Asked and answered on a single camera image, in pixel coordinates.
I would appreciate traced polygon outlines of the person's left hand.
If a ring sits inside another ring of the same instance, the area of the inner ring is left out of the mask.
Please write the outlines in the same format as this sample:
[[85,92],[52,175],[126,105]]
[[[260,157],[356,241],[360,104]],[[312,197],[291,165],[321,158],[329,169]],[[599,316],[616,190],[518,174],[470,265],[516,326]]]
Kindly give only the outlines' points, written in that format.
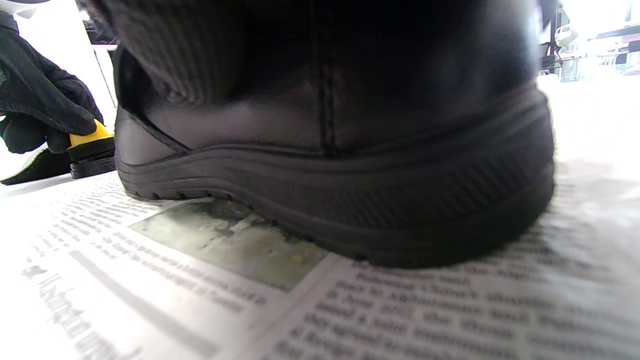
[[0,132],[10,153],[29,153],[43,144],[53,153],[65,153],[70,135],[91,135],[96,123],[105,121],[86,84],[39,53],[5,11],[0,65]]

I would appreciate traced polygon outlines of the person's right hand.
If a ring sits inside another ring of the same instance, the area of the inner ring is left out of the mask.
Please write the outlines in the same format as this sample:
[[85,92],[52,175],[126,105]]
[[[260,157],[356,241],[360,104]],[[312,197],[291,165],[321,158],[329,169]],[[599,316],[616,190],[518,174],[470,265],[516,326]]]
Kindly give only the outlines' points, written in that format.
[[170,101],[212,105],[304,64],[308,0],[83,0]]

